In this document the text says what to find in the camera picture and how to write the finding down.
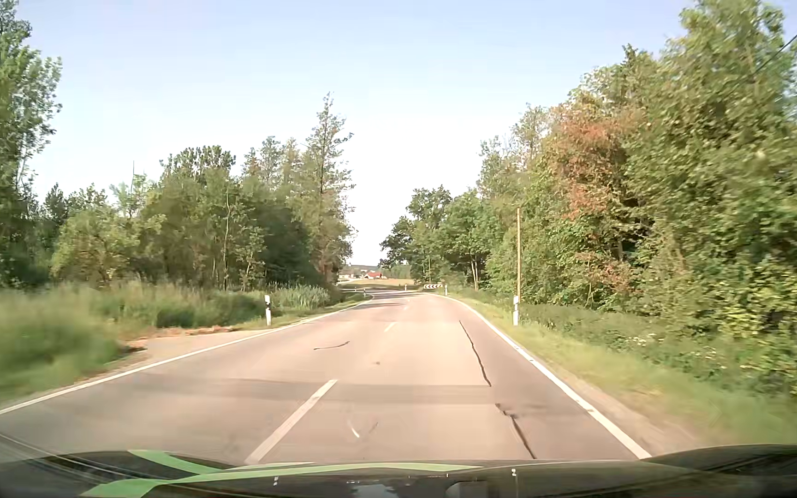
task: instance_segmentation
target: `road curve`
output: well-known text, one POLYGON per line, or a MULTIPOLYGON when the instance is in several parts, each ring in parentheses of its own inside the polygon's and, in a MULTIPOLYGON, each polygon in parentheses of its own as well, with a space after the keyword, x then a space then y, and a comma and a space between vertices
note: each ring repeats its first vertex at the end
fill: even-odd
POLYGON ((403 291, 2 414, 0 434, 236 465, 635 458, 469 309, 403 291))

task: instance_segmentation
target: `power line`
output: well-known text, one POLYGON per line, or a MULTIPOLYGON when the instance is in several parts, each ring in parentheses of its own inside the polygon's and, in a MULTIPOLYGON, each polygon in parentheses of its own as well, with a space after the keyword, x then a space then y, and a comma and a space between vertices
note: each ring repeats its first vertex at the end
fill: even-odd
MULTIPOLYGON (((792 42, 794 42, 796 39, 797 39, 797 33, 796 33, 796 34, 795 34, 795 36, 793 36, 792 38, 789 38, 789 41, 787 41, 786 43, 784 43, 784 44, 783 44, 783 46, 782 46, 782 47, 780 47, 780 49, 779 49, 778 51, 776 51, 776 52, 772 53, 772 54, 770 55, 770 57, 769 57, 769 58, 768 58, 766 61, 764 61, 764 62, 761 62, 761 63, 760 63, 760 64, 759 64, 759 65, 758 65, 758 66, 755 68, 755 71, 752 73, 752 75, 753 75, 753 76, 755 76, 756 74, 758 74, 758 72, 759 72, 759 71, 761 71, 761 70, 762 70, 762 69, 763 69, 763 68, 764 68, 766 65, 768 65, 768 64, 770 63, 770 61, 772 61, 773 59, 776 59, 778 55, 780 55, 781 53, 783 53, 783 51, 784 51, 784 50, 786 50, 786 48, 788 48, 788 47, 789 47, 789 45, 791 45, 791 43, 792 43, 792 42)), ((742 82, 738 82, 736 85, 734 85, 734 86, 733 86, 733 88, 731 89, 731 92, 734 92, 734 91, 737 89, 737 87, 738 87, 739 85, 741 85, 741 84, 742 84, 742 82)))
POLYGON ((770 61, 772 61, 774 58, 776 58, 777 55, 780 54, 780 52, 784 51, 786 49, 786 47, 791 45, 791 43, 794 42, 796 39, 797 39, 797 33, 795 34, 795 36, 790 38, 789 41, 787 41, 782 47, 780 47, 780 50, 774 52, 774 54, 771 55, 766 61, 760 63, 758 65, 758 67, 755 69, 755 72, 758 73, 763 67, 765 67, 770 61))

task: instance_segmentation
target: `field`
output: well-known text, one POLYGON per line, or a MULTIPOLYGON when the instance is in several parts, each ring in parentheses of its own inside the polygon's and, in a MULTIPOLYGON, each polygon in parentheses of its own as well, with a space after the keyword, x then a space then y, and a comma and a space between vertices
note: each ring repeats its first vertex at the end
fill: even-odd
POLYGON ((338 284, 340 287, 364 287, 366 289, 404 289, 407 285, 409 290, 417 289, 412 278, 358 278, 338 284))

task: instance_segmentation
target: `road crack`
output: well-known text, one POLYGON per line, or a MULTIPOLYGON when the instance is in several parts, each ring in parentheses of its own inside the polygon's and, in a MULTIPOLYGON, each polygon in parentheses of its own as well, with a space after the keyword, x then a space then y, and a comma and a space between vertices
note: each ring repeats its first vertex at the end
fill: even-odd
POLYGON ((338 345, 324 345, 322 347, 314 347, 313 351, 315 351, 316 349, 334 349, 335 347, 340 347, 341 345, 347 345, 347 344, 349 344, 349 341, 338 345))
POLYGON ((518 424, 518 415, 516 415, 515 413, 509 413, 500 405, 500 403, 494 403, 494 406, 497 407, 498 410, 500 410, 500 413, 503 413, 504 415, 508 416, 509 420, 512 420, 512 426, 515 429, 515 434, 518 435, 518 439, 522 440, 524 449, 528 450, 528 455, 530 455, 531 458, 537 460, 537 457, 534 456, 534 451, 530 449, 528 438, 524 436, 524 433, 522 432, 522 427, 520 427, 518 424))
POLYGON ((482 363, 482 357, 478 355, 478 351, 476 351, 476 345, 472 342, 472 338, 470 337, 470 333, 466 332, 466 327, 463 326, 463 322, 457 321, 459 323, 459 328, 463 329, 463 333, 466 334, 466 338, 470 340, 470 345, 472 346, 472 352, 476 354, 476 359, 478 360, 478 367, 482 369, 482 377, 484 377, 484 382, 488 383, 488 387, 493 387, 491 385, 491 380, 488 379, 487 372, 484 371, 484 364, 482 363))

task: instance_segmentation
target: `white edge line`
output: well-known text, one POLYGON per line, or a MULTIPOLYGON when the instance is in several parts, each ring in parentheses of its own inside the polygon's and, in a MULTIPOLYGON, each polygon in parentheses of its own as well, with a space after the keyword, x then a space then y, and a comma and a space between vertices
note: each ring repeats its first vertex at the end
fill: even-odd
POLYGON ((331 379, 328 380, 322 387, 319 387, 319 390, 313 393, 312 396, 309 397, 306 402, 300 405, 300 408, 294 411, 284 422, 282 425, 279 425, 272 434, 269 435, 268 438, 264 439, 260 446, 254 449, 254 451, 250 452, 248 458, 244 459, 245 463, 254 464, 260 462, 263 457, 267 455, 274 447, 282 440, 283 437, 291 430, 297 422, 303 418, 303 415, 306 415, 306 412, 313 409, 315 403, 319 402, 322 396, 334 386, 338 382, 338 379, 331 379))
POLYGON ((540 373, 547 376, 547 378, 553 381, 555 385, 558 385, 559 389, 564 391, 564 393, 567 394, 571 400, 574 400, 574 402, 580 405, 582 409, 586 410, 586 413, 591 415, 592 418, 598 421, 599 424, 604 426, 604 428, 607 429, 607 431, 611 433, 611 435, 614 436, 618 441, 620 441, 620 443, 623 444, 626 447, 626 449, 630 450, 636 456, 636 458, 651 457, 651 454, 648 453, 648 450, 638 445, 638 443, 635 442, 635 439, 629 437, 628 434, 623 432, 623 429, 617 427, 617 425, 611 422, 610 419, 608 419, 606 416, 603 415, 603 413, 595 409, 595 407, 593 407, 592 404, 584 400, 583 397, 581 397, 573 389, 568 387, 567 384, 565 384, 564 382, 561 381, 561 379, 556 377, 555 374, 553 374, 537 358, 534 358, 527 351, 525 351, 524 348, 516 344, 515 340, 513 340, 510 336, 501 332, 500 329, 498 329, 493 325, 493 323, 488 322, 488 320, 484 316, 482 316, 480 312, 475 311, 470 305, 466 304, 461 300, 455 300, 452 297, 443 296, 441 294, 433 294, 433 295, 436 295, 440 298, 446 298, 455 302, 459 302, 459 304, 465 306, 469 311, 475 313, 476 316, 478 316, 482 320, 482 322, 484 322, 488 327, 491 327, 491 330, 497 335, 499 335, 506 342, 506 344, 511 345, 512 348, 515 349, 516 353, 524 357, 531 365, 534 365, 536 369, 540 370, 540 373))
POLYGON ((51 392, 49 394, 45 394, 44 396, 40 396, 40 397, 34 398, 32 400, 27 400, 26 402, 17 403, 16 405, 11 405, 9 407, 0 409, 0 415, 4 415, 6 413, 10 413, 10 412, 13 412, 13 411, 18 410, 18 409, 23 409, 23 408, 26 408, 28 406, 35 405, 36 403, 47 402, 51 398, 57 398, 58 396, 62 396, 64 394, 69 394, 70 392, 79 391, 79 390, 85 389, 86 387, 92 387, 94 385, 103 384, 105 382, 109 382, 111 380, 119 379, 119 378, 131 375, 131 374, 134 374, 134 373, 138 373, 140 371, 144 371, 144 370, 149 369, 149 368, 158 367, 158 366, 164 365, 166 363, 176 362, 177 360, 182 360, 183 358, 189 358, 190 356, 195 356, 195 355, 199 355, 201 353, 205 353, 205 352, 208 352, 208 351, 213 351, 214 349, 219 349, 221 347, 226 347, 227 345, 238 344, 240 342, 244 342, 244 341, 247 341, 249 339, 263 337, 263 336, 269 335, 269 334, 271 334, 273 332, 280 332, 280 331, 283 331, 285 329, 290 329, 291 327, 296 327, 298 325, 302 325, 304 323, 314 322, 314 321, 319 320, 321 318, 325 318, 326 316, 331 316, 332 314, 337 314, 337 313, 341 313, 341 312, 344 312, 344 311, 348 311, 348 310, 353 309, 353 308, 355 308, 357 306, 363 305, 363 304, 365 304, 365 303, 367 303, 369 301, 370 300, 363 300, 360 303, 354 304, 354 305, 352 305, 352 306, 350 306, 348 308, 338 309, 337 311, 332 311, 331 313, 326 313, 326 314, 320 314, 320 315, 314 316, 312 318, 305 318, 305 319, 300 320, 299 322, 296 322, 296 323, 290 323, 288 325, 282 325, 282 327, 279 327, 277 329, 272 329, 271 331, 266 331, 266 332, 263 332, 263 333, 260 333, 260 334, 256 334, 256 335, 253 335, 253 336, 246 337, 246 338, 238 338, 236 340, 231 340, 231 341, 225 342, 223 344, 212 345, 211 347, 205 347, 204 349, 197 349, 196 351, 190 351, 189 353, 186 353, 184 355, 175 356, 173 358, 168 358, 168 359, 162 360, 160 362, 150 363, 149 365, 144 365, 143 367, 132 368, 130 370, 127 370, 127 371, 124 371, 124 372, 121 372, 121 373, 118 373, 118 374, 115 374, 115 375, 111 375, 109 377, 104 377, 103 379, 97 379, 97 380, 94 380, 94 381, 91 381, 91 382, 86 382, 85 384, 74 385, 72 387, 68 387, 67 389, 61 389, 60 391, 54 391, 54 392, 51 392))

